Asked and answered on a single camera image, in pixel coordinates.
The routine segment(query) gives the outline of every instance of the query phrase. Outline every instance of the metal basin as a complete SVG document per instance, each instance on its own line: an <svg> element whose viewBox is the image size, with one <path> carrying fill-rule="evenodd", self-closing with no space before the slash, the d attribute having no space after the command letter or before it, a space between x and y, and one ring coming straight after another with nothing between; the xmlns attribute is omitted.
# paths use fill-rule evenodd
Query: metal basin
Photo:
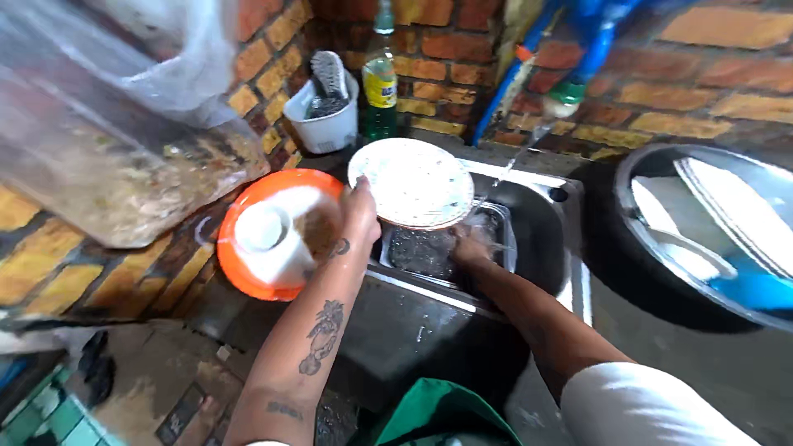
<svg viewBox="0 0 793 446"><path fill-rule="evenodd" d="M471 172L477 194L482 194L503 170L503 166L460 161ZM580 259L582 195L577 181L513 170L490 193L488 200L509 208L517 243L515 273L555 296L565 307L591 324L589 272ZM374 245L366 274L461 310L505 320L487 298L463 291L469 289L465 284L444 286L386 266L380 258L381 244L378 242Z"/></svg>

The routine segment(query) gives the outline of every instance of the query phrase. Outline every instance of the hand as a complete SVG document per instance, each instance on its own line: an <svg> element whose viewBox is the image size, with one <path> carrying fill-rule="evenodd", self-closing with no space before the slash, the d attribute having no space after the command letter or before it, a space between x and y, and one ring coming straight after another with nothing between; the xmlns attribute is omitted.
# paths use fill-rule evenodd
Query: hand
<svg viewBox="0 0 793 446"><path fill-rule="evenodd" d="M460 266L466 267L483 261L492 262L492 250L479 228L460 223L451 228L451 233L457 237L451 258Z"/></svg>
<svg viewBox="0 0 793 446"><path fill-rule="evenodd" d="M342 199L342 215L342 234L345 237L361 240L368 245L380 238L377 207L370 192L369 180L364 175L358 177L355 189Z"/></svg>

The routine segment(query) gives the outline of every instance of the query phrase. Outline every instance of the wrist tattoo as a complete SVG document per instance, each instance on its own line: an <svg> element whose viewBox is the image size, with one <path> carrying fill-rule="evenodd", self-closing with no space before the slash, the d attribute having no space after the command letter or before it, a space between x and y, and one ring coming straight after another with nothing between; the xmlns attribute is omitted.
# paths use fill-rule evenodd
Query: wrist tattoo
<svg viewBox="0 0 793 446"><path fill-rule="evenodd" d="M301 374L316 375L320 371L322 367L320 361L333 351L342 322L344 322L344 304L339 301L325 301L325 307L316 314L316 325L307 336L312 338L311 352L297 368Z"/></svg>
<svg viewBox="0 0 793 446"><path fill-rule="evenodd" d="M345 238L338 239L333 243L333 248L328 253L328 258L332 259L336 256L343 256L350 251L350 241Z"/></svg>
<svg viewBox="0 0 793 446"><path fill-rule="evenodd" d="M267 412L270 413L283 413L284 415L289 415L290 417L303 421L303 414L300 411L293 409L282 402L271 401L267 404Z"/></svg>

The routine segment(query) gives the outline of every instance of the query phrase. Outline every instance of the brick wall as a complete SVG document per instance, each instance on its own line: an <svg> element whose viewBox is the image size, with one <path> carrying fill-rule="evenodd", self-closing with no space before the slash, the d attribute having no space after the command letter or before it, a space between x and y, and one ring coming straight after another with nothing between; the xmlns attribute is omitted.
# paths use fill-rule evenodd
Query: brick wall
<svg viewBox="0 0 793 446"><path fill-rule="evenodd" d="M616 161L650 142L695 142L793 167L793 7L699 2L635 28L616 42L580 110L540 148ZM499 142L522 143L542 93L577 64L580 49L564 35L541 44Z"/></svg>
<svg viewBox="0 0 793 446"><path fill-rule="evenodd" d="M0 307L10 316L184 317L215 273L214 246L200 246L235 194L204 208L140 250L106 249L38 205L0 186Z"/></svg>
<svg viewBox="0 0 793 446"><path fill-rule="evenodd" d="M310 0L309 48L331 49L358 75L377 0ZM492 49L503 0L392 0L400 123L463 134L476 123L492 84Z"/></svg>
<svg viewBox="0 0 793 446"><path fill-rule="evenodd" d="M310 0L310 49L333 49L357 73L376 0ZM393 0L400 123L470 135L490 99L503 0ZM710 0L642 22L615 43L579 112L540 147L618 160L656 141L761 150L793 166L793 6ZM582 51L565 26L540 45L531 76L495 139L521 144L540 98Z"/></svg>
<svg viewBox="0 0 793 446"><path fill-rule="evenodd" d="M291 168L302 156L284 104L308 80L303 26L313 12L306 0L239 0L236 85L228 104L262 137L272 171Z"/></svg>

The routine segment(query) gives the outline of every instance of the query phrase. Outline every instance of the bottle label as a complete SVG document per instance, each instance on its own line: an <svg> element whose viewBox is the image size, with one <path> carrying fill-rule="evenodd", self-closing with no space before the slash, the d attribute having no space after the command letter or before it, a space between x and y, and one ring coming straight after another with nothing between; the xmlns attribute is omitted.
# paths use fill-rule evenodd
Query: bottle label
<svg viewBox="0 0 793 446"><path fill-rule="evenodd" d="M384 81L379 76L364 72L363 89L369 104L380 109L393 107L397 103L397 82Z"/></svg>

